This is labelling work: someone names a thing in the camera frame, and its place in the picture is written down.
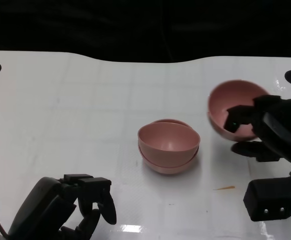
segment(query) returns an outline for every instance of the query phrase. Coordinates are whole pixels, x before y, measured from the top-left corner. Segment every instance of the pink bowl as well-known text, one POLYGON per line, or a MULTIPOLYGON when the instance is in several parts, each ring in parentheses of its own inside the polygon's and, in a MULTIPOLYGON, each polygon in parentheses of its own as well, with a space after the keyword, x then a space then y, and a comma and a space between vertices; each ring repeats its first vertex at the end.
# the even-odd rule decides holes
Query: pink bowl
POLYGON ((172 122, 155 122, 140 128, 138 144, 144 157, 153 164, 174 168, 195 155, 200 136, 192 128, 172 122))
POLYGON ((262 87, 244 80, 231 80, 218 85, 208 100, 208 116, 214 130, 225 139, 241 142, 256 138, 252 126, 241 125, 235 132, 224 129, 228 117, 227 109, 237 105, 253 106, 253 99, 269 93, 262 87))
POLYGON ((165 118, 165 119, 156 120, 156 121, 154 121, 153 123, 174 123, 174 124, 181 124, 181 125, 187 126, 187 127, 189 127, 189 128, 192 128, 192 127, 190 127, 188 124, 186 124, 186 123, 183 122, 183 121, 176 120, 176 119, 170 119, 170 118, 165 118))
POLYGON ((152 170, 160 173, 160 174, 179 174, 181 172, 184 172, 185 170, 187 170, 188 168, 190 168, 192 166, 192 164, 195 162, 195 157, 199 151, 199 148, 196 150, 193 158, 190 159, 190 161, 186 162, 185 164, 181 165, 181 166, 177 166, 177 167, 162 167, 162 166, 158 166, 153 164, 151 161, 149 161, 148 159, 146 159, 146 157, 143 155, 143 153, 140 150, 140 146, 139 148, 139 152, 143 158, 144 163, 151 168, 152 170))

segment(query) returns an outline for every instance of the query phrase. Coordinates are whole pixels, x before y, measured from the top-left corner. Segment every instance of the bowl rim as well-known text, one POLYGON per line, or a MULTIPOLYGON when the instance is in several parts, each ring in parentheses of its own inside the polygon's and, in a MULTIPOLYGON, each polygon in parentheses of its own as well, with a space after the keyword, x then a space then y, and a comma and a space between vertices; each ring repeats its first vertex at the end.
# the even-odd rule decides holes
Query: bowl rim
POLYGON ((152 123, 149 123, 149 124, 147 124, 147 125, 144 125, 143 127, 141 127, 140 129, 139 129, 139 131, 137 132, 137 138, 138 138, 138 140, 139 141, 141 141, 144 145, 146 145, 147 147, 149 147, 149 148, 152 148, 152 149, 156 149, 156 150, 160 150, 160 151, 163 151, 163 152, 173 152, 173 153, 181 153, 181 152, 187 152, 187 151, 189 151, 189 150, 192 150, 192 149, 195 149, 195 148, 197 148, 198 146, 199 146, 199 144, 200 144, 200 142, 201 142, 201 137, 200 137, 200 135, 192 128, 192 127, 188 127, 188 126, 185 126, 185 125, 182 125, 182 124, 179 124, 179 123, 174 123, 174 122, 152 122, 152 123), (158 149, 158 148, 155 148, 155 147, 153 147, 153 146, 151 146, 151 145, 149 145, 149 144, 147 144, 145 141, 143 141, 141 138, 140 138, 140 131, 143 129, 143 128, 145 128, 145 127, 148 127, 148 126, 150 126, 150 125, 158 125, 158 124, 160 124, 160 125, 175 125, 175 126, 180 126, 181 128, 184 128, 184 129, 187 129, 187 130, 191 130, 193 133, 195 133, 196 135, 197 135, 197 137, 198 137, 198 142, 197 142, 197 144, 195 144, 194 146, 192 146, 192 147, 189 147, 189 148, 187 148, 187 149, 185 149, 185 150, 178 150, 178 151, 173 151, 173 150, 163 150, 163 149, 158 149))
POLYGON ((182 166, 184 166, 184 165, 187 165, 187 164, 189 164, 192 160, 194 160, 195 157, 197 156, 198 152, 199 152, 199 148, 200 148, 200 147, 199 147, 199 146, 197 147, 197 150, 195 151, 193 157, 191 157, 191 159, 190 159, 189 161, 187 161, 186 163, 181 164, 180 166, 159 166, 159 165, 153 163, 152 161, 148 160, 148 159, 144 156, 144 154, 142 153, 142 151, 141 151, 139 145, 137 146, 137 148, 139 149, 139 152, 140 152, 140 154, 141 154, 143 160, 147 161, 148 163, 150 163, 150 164, 152 164, 152 165, 155 165, 156 167, 163 168, 163 169, 176 169, 176 168, 180 168, 180 167, 182 167, 182 166))
POLYGON ((173 124, 180 124, 180 125, 192 128, 189 124, 185 123, 184 121, 180 121, 180 120, 174 119, 174 118, 163 118, 163 119, 155 120, 151 123, 152 124, 155 124, 155 123, 173 123, 173 124))
POLYGON ((213 93, 216 89, 218 89, 219 87, 221 87, 222 85, 226 85, 226 84, 233 83, 233 82, 245 82, 245 83, 248 83, 248 84, 254 85, 254 86, 260 88, 260 89, 261 89, 262 91, 264 91, 265 93, 267 93, 267 94, 265 94, 265 95, 270 95, 270 93, 269 93, 267 90, 265 90, 263 87, 259 86, 258 84, 254 83, 254 82, 252 82, 252 81, 247 81, 247 80, 242 80, 242 79, 233 79, 233 80, 227 80, 227 81, 221 82, 220 84, 218 84, 217 86, 215 86, 215 87, 213 88, 213 90, 210 92, 209 99, 208 99, 208 101, 207 101, 207 109, 208 109, 208 112, 207 112, 207 113, 208 113, 208 116, 209 116, 209 118, 211 119, 211 121, 213 121, 213 122, 214 122, 214 123, 215 123, 219 128, 221 128, 223 131, 225 131, 227 134, 230 134, 230 135, 233 136, 233 137, 240 137, 240 138, 252 138, 252 137, 256 137, 255 134, 246 135, 246 136, 238 136, 238 135, 236 135, 235 133, 230 132, 230 131, 224 129, 223 126, 220 126, 219 124, 217 124, 217 122, 216 122, 216 120, 214 119, 213 115, 210 113, 210 101, 211 101, 211 95, 212 95, 212 93, 213 93))

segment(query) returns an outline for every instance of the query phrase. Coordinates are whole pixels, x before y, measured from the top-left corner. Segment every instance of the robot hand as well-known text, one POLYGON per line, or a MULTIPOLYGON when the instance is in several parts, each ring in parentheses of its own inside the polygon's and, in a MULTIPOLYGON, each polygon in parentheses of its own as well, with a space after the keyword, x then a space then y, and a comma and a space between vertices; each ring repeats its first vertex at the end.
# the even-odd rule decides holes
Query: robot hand
MULTIPOLYGON (((291 99, 264 95, 253 102, 254 106, 229 108, 224 128, 235 133, 240 125, 251 124, 261 141, 238 142, 231 150, 255 157, 258 162, 277 162, 285 158, 291 163, 291 99)), ((252 221, 290 217, 291 172, 290 177, 252 180, 243 201, 252 221)))
POLYGON ((8 233, 0 224, 0 240, 90 240, 100 215, 109 224, 117 222, 110 186, 110 180, 87 174, 43 177, 23 202, 8 233), (74 212, 76 199, 83 220, 73 230, 63 224, 74 212))

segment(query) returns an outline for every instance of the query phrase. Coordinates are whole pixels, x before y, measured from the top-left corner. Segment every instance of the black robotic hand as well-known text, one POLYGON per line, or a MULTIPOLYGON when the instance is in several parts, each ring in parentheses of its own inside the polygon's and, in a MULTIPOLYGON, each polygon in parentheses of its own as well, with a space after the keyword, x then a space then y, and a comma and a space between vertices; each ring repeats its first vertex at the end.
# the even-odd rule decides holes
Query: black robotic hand
MULTIPOLYGON (((258 162, 291 163, 291 99, 264 95, 253 100, 254 106, 229 108, 224 128, 232 133, 241 124, 251 124, 261 141, 238 142, 234 153, 255 157, 258 162)), ((291 216, 290 177, 256 179, 249 183, 244 204, 252 221, 286 219, 291 216)))
POLYGON ((87 174, 43 177, 23 202, 8 233, 0 224, 0 240, 90 240, 100 215, 109 224, 117 222, 110 187, 110 180, 87 174), (73 230, 63 224, 75 210, 77 198, 83 220, 73 230))

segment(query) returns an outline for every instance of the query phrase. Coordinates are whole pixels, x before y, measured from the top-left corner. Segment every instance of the white table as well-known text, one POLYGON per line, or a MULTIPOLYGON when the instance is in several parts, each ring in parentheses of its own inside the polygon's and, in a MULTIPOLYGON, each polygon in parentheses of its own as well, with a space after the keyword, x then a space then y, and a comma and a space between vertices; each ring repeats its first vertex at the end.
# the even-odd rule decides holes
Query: white table
MULTIPOLYGON (((230 151, 207 120, 219 83, 243 79, 291 98, 291 58, 210 57, 189 62, 107 62, 70 53, 0 51, 0 221, 8 230, 42 177, 84 173, 112 181, 117 224, 93 240, 291 240, 291 218, 252 222, 249 181, 286 177, 285 160, 257 163, 230 151), (199 163, 180 175, 150 170, 138 129, 174 118, 200 135, 199 163), (215 190, 235 186, 235 189, 215 190)), ((79 207, 66 226, 82 220, 79 207)))

